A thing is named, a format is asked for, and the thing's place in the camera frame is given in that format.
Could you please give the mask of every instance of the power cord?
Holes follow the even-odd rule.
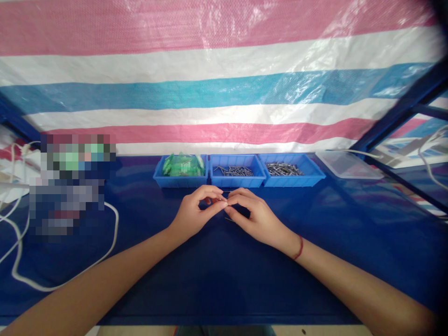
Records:
[[[376,159],[381,159],[383,156],[382,155],[375,155],[375,154],[370,154],[370,153],[366,153],[366,152],[361,152],[361,151],[357,151],[354,149],[331,149],[332,152],[350,152],[350,153],[358,153],[358,154],[364,154]]]
[[[39,142],[39,141],[33,141],[30,142],[26,145],[24,145],[23,147],[21,147],[21,151],[22,151],[22,163],[23,163],[23,173],[24,173],[24,180],[26,180],[26,166],[25,166],[25,155],[28,153],[28,150],[30,149],[31,145],[35,142]],[[15,155],[14,155],[14,146],[18,146],[17,144],[13,144],[12,146],[12,152],[11,152],[11,159],[12,159],[12,172],[11,172],[11,178],[10,178],[10,182],[12,183],[12,178],[14,176],[14,166],[15,166]],[[117,235],[118,235],[118,223],[119,223],[119,215],[118,215],[118,211],[117,209],[109,204],[108,202],[104,202],[104,205],[111,208],[112,211],[115,213],[115,228],[114,228],[114,233],[113,233],[113,240],[112,240],[112,245],[111,248],[109,249],[109,251],[107,251],[107,253],[100,258],[99,260],[97,260],[95,263],[93,263],[92,265],[90,265],[89,267],[87,267],[86,269],[84,269],[81,273],[79,273],[78,275],[74,276],[72,279],[68,280],[67,282],[59,285],[59,286],[55,286],[55,287],[45,287],[42,286],[40,284],[38,284],[37,282],[26,278],[20,274],[18,274],[17,269],[19,267],[19,263],[20,263],[20,259],[22,257],[22,239],[23,237],[26,235],[26,233],[28,232],[29,229],[29,213],[28,213],[28,218],[27,218],[27,223],[25,225],[25,229],[23,230],[23,232],[20,232],[19,227],[17,226],[17,224],[15,222],[13,222],[12,220],[10,220],[8,217],[14,212],[14,210],[17,208],[17,206],[19,205],[19,202],[21,200],[21,198],[23,197],[23,194],[17,199],[14,207],[7,213],[6,216],[0,216],[0,222],[2,220],[4,220],[5,222],[9,223],[12,228],[14,229],[15,235],[17,237],[17,241],[14,243],[14,245],[8,250],[8,252],[6,252],[5,255],[3,255],[3,257],[1,257],[0,259],[0,263],[2,263],[6,257],[14,250],[14,248],[16,246],[18,246],[17,248],[17,256],[15,258],[15,262],[13,265],[13,269],[11,271],[11,275],[13,276],[14,279],[21,281],[23,283],[26,283],[27,285],[29,285],[30,287],[41,291],[41,292],[52,292],[60,287],[62,287],[63,285],[65,285],[67,282],[72,281],[74,278],[76,278],[77,276],[81,275],[82,273],[84,273],[85,271],[87,271],[88,269],[94,267],[96,264],[100,263],[101,261],[103,261],[113,250],[113,248],[115,247],[115,243],[117,242]],[[0,206],[4,203],[4,199],[0,201]]]
[[[448,187],[446,185],[444,185],[443,183],[440,183],[433,175],[433,171],[431,169],[431,166],[428,164],[428,161],[426,161],[425,157],[422,155],[421,153],[421,149],[423,148],[423,146],[425,146],[428,142],[434,141],[437,138],[443,136],[443,132],[448,131],[448,125],[442,126],[440,127],[437,131],[435,131],[433,133],[432,136],[430,136],[424,143],[421,144],[421,146],[419,147],[417,153],[419,155],[419,157],[423,160],[423,163],[426,166],[426,170],[428,171],[428,175],[429,178],[431,180],[433,180],[433,182],[439,186],[441,186],[442,188],[444,188],[445,190],[448,190]]]
[[[109,204],[108,202],[104,202],[104,205],[109,207],[109,208],[111,208],[112,211],[115,213],[115,229],[114,229],[114,232],[113,232],[113,241],[112,241],[111,248],[109,249],[109,251],[107,251],[107,253],[102,258],[100,258],[99,260],[95,261],[92,265],[90,265],[89,267],[84,269],[81,273],[79,273],[78,275],[74,276],[73,278],[71,278],[67,282],[65,282],[65,283],[63,283],[63,284],[61,284],[59,286],[55,286],[55,287],[45,287],[45,286],[42,286],[42,285],[38,284],[37,282],[35,282],[34,280],[31,280],[31,279],[29,279],[27,277],[24,277],[24,276],[22,276],[22,275],[17,273],[17,268],[19,267],[20,259],[22,257],[22,239],[19,239],[20,236],[21,236],[19,229],[17,228],[16,225],[13,225],[15,234],[17,236],[17,242],[18,242],[18,245],[19,245],[19,247],[17,249],[17,256],[15,257],[14,266],[13,266],[13,269],[11,271],[11,274],[12,274],[13,278],[18,280],[18,281],[20,281],[20,282],[26,283],[28,286],[30,286],[30,287],[38,290],[38,291],[41,291],[41,292],[53,292],[53,291],[57,290],[58,288],[64,286],[68,282],[72,281],[74,278],[78,277],[82,273],[84,273],[87,270],[91,269],[95,265],[99,264],[101,261],[103,261],[112,252],[113,248],[115,247],[115,243],[117,242],[118,222],[119,222],[119,215],[118,215],[117,209],[113,205]]]

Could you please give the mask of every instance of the forearm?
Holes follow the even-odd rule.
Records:
[[[34,305],[2,336],[84,336],[148,270],[185,240],[168,228],[116,254]]]
[[[298,236],[294,236],[289,238],[290,247],[285,247],[288,255],[297,253],[300,247]],[[435,316],[428,308],[362,269],[303,241],[296,262],[336,295],[374,335],[432,334]],[[293,244],[296,251],[290,254]]]

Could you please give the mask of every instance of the work table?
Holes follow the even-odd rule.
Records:
[[[252,191],[293,231],[436,310],[448,265],[446,224],[384,179],[339,179],[309,156],[326,174],[315,186]],[[117,160],[119,169],[105,184],[105,200],[119,212],[113,253],[166,228],[183,196],[193,191],[158,187],[152,176],[160,157]],[[21,230],[28,199],[11,216]],[[359,323],[307,271],[225,216],[223,211],[216,215],[150,270],[100,324]],[[105,208],[96,225],[80,227],[78,235],[60,243],[38,243],[30,231],[19,272],[45,285],[65,282],[109,249],[113,223],[113,212]],[[6,223],[0,230],[3,255],[15,235]],[[0,264],[0,325],[46,295],[11,277],[15,255]]]

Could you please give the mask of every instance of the small metal part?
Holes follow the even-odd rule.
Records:
[[[296,165],[289,163],[267,163],[267,170],[271,176],[301,176],[304,173]]]
[[[229,166],[228,169],[216,166],[216,168],[213,170],[220,169],[223,176],[254,176],[253,172],[248,168],[244,166]]]

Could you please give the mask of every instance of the plastic lid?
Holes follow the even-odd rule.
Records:
[[[352,153],[319,151],[316,152],[316,155],[333,174],[340,178],[379,180],[384,177],[383,174]]]

